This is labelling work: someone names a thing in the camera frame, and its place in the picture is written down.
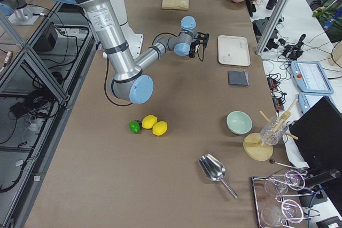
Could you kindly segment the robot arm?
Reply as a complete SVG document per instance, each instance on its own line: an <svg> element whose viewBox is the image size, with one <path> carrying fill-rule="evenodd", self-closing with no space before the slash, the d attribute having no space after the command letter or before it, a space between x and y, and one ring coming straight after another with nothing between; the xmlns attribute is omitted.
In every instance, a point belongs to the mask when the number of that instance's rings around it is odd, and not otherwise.
<svg viewBox="0 0 342 228"><path fill-rule="evenodd" d="M82 8L92 25L95 34L107 55L107 61L113 66L114 75L110 88L114 96L142 104L150 99L154 84L151 77L143 71L159 60L168 51L178 56L194 56L195 47L206 45L208 34L197 31L197 24L192 16L181 20L181 30L177 36L156 38L146 52L134 58L129 42L124 35L123 24L117 15L125 14L125 4L112 6L110 0L55 0L77 5Z"/></svg>

